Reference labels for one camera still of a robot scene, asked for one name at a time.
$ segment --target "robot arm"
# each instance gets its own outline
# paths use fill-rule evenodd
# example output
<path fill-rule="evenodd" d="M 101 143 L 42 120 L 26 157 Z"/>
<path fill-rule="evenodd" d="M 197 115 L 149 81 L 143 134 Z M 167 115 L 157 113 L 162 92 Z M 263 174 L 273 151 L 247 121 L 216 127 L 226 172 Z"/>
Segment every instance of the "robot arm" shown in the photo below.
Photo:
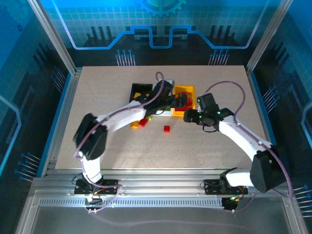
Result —
<path fill-rule="evenodd" d="M 161 88 L 161 81 L 157 83 L 155 88 L 148 95 L 141 95 L 131 101 L 128 105 L 112 113 L 100 115 L 98 117 L 95 117 L 92 114 L 85 115 L 74 136 L 76 147 L 80 145 L 83 138 L 94 126 L 103 121 L 105 118 L 112 116 L 114 113 L 111 118 L 102 122 L 101 125 L 98 126 L 94 132 L 92 132 L 79 151 L 79 155 L 83 160 L 83 175 L 87 178 L 87 180 L 92 183 L 97 183 L 100 179 L 102 179 L 100 172 L 100 156 L 105 151 L 108 132 L 112 133 L 127 124 L 153 115 L 159 109 L 163 109 L 168 106 L 183 107 L 187 104 L 186 94 L 180 94 L 177 98 L 172 94 L 173 86 L 173 80 L 164 81 L 160 95 L 157 96 L 154 101 L 146 105 L 142 104 L 148 103 L 148 101 L 154 98 L 159 92 Z"/>
<path fill-rule="evenodd" d="M 270 142 L 258 137 L 240 123 L 229 109 L 220 110 L 212 94 L 198 97 L 197 102 L 199 109 L 185 111 L 184 121 L 214 127 L 234 141 L 253 162 L 251 169 L 233 168 L 222 173 L 220 185 L 223 191 L 231 187 L 252 186 L 264 193 L 286 181 L 276 160 L 268 152 L 270 149 L 278 155 Z"/>

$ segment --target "beige table surface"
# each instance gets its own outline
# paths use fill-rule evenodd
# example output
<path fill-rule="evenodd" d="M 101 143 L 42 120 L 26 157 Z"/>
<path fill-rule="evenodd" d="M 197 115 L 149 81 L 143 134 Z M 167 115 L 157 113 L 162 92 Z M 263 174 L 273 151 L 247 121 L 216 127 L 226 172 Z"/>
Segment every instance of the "beige table surface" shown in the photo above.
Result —
<path fill-rule="evenodd" d="M 56 169 L 81 168 L 73 158 L 73 136 L 87 113 L 95 116 L 116 110 L 129 101 L 132 83 L 155 83 L 161 71 L 176 85 L 195 86 L 196 96 L 222 80 L 236 81 L 246 92 L 246 102 L 238 118 L 260 137 L 265 138 L 255 101 L 243 66 L 133 66 L 83 67 L 71 108 Z M 211 92 L 220 108 L 233 112 L 242 101 L 241 91 L 231 84 L 221 84 Z M 164 133 L 164 125 L 171 132 Z M 181 117 L 154 116 L 138 129 L 125 126 L 109 133 L 101 168 L 232 168 L 249 167 L 247 155 L 229 138 L 205 133 Z"/>

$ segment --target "red lego brick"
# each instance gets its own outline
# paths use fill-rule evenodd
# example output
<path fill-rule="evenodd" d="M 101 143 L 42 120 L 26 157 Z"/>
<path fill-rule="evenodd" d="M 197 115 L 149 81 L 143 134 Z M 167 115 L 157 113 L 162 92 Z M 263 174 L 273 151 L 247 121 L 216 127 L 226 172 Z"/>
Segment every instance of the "red lego brick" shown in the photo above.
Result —
<path fill-rule="evenodd" d="M 148 119 L 147 118 L 144 118 L 144 119 L 141 119 L 141 121 L 138 123 L 141 127 L 145 127 L 145 125 L 147 124 L 148 122 Z"/>
<path fill-rule="evenodd" d="M 170 132 L 170 126 L 165 125 L 165 127 L 164 127 L 164 132 L 165 132 L 165 133 L 169 133 L 169 132 Z"/>

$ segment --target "yellow tray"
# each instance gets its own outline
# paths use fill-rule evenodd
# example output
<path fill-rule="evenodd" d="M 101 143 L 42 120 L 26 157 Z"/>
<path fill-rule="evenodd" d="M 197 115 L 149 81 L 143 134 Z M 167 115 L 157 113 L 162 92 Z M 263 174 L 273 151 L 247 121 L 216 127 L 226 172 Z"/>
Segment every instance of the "yellow tray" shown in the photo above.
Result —
<path fill-rule="evenodd" d="M 191 98 L 191 100 L 192 100 L 192 108 L 196 109 L 195 87 L 194 86 L 186 86 L 186 85 L 175 85 L 174 86 L 173 94 L 175 94 L 175 96 L 178 96 L 182 92 L 188 93 L 188 98 Z M 183 117 L 184 111 L 176 111 L 176 109 L 173 108 L 172 115 Z"/>

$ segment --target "gear logo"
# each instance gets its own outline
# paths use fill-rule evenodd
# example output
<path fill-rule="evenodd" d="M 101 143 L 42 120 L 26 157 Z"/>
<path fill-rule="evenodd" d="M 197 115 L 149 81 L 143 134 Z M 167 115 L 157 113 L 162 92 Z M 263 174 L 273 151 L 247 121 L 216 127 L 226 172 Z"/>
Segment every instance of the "gear logo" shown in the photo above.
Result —
<path fill-rule="evenodd" d="M 181 5 L 186 4 L 186 0 L 139 0 L 138 4 L 147 14 L 168 17 L 170 13 L 175 14 L 177 10 L 181 10 Z"/>
<path fill-rule="evenodd" d="M 0 2 L 17 23 L 24 21 L 30 12 L 27 0 L 0 0 Z"/>

